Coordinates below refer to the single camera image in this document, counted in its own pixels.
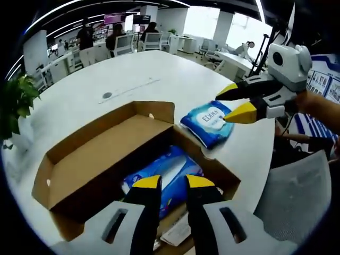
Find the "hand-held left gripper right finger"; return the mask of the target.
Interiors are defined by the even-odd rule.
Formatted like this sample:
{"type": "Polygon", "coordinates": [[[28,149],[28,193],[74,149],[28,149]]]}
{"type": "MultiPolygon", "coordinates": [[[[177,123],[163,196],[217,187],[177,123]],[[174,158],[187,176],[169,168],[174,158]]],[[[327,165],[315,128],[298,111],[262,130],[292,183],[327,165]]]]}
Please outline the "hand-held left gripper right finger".
{"type": "Polygon", "coordinates": [[[279,241],[264,230],[261,219],[226,201],[204,177],[185,177],[188,222],[196,254],[293,254],[295,243],[279,241]]]}

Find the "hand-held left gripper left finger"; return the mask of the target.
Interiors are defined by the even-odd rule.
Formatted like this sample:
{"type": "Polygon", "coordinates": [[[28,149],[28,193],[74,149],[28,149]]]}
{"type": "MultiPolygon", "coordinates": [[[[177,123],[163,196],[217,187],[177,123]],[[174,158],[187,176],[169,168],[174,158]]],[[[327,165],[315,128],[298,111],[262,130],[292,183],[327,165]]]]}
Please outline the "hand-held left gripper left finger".
{"type": "Polygon", "coordinates": [[[123,201],[86,221],[72,241],[52,246],[55,254],[152,254],[159,226],[162,177],[136,181],[123,201]]]}

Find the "person's right hand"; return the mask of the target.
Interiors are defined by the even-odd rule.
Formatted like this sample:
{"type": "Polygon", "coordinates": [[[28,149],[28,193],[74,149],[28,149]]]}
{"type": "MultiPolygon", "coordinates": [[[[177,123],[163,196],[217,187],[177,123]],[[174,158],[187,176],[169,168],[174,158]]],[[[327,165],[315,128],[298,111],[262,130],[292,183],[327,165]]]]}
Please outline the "person's right hand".
{"type": "Polygon", "coordinates": [[[305,113],[310,106],[314,104],[314,101],[317,100],[319,97],[318,94],[315,94],[311,91],[304,91],[297,94],[296,98],[294,99],[298,112],[305,113]]]}

